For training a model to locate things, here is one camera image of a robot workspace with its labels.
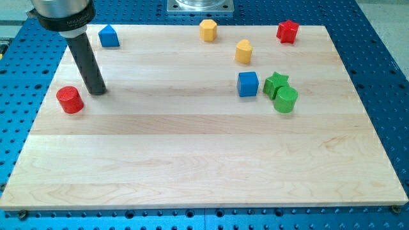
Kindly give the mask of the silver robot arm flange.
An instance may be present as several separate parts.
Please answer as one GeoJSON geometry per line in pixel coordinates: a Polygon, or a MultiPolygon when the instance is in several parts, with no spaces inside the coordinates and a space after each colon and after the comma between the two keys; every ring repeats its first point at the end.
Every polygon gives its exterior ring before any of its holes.
{"type": "Polygon", "coordinates": [[[75,38],[87,30],[96,15],[93,0],[31,0],[29,18],[37,18],[46,30],[64,38],[75,38]]]}

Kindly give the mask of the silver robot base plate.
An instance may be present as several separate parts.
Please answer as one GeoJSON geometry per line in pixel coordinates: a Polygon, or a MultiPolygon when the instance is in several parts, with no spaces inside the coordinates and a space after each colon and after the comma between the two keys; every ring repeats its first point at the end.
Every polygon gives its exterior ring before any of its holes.
{"type": "Polygon", "coordinates": [[[233,13],[233,0],[167,0],[171,13],[233,13]]]}

